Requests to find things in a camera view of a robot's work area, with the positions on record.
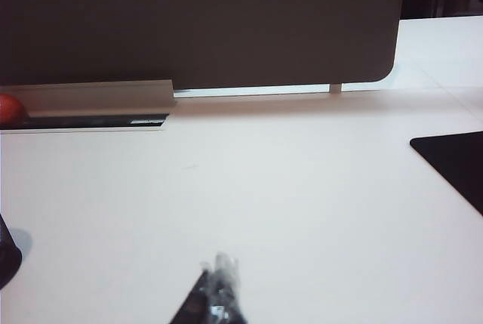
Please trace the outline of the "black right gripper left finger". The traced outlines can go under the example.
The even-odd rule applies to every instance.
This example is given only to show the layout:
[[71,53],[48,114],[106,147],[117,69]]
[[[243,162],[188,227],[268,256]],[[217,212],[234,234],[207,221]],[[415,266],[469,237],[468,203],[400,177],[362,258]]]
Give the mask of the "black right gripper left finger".
[[208,270],[203,270],[169,322],[170,324],[202,324],[205,322],[208,306],[207,284]]

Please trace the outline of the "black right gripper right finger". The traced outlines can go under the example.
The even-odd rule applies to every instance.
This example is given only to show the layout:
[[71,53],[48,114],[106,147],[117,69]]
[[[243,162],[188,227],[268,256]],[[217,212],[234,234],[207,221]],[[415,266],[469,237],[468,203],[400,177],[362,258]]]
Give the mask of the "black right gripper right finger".
[[237,260],[226,253],[218,253],[205,289],[206,323],[246,323],[239,303],[239,282]]

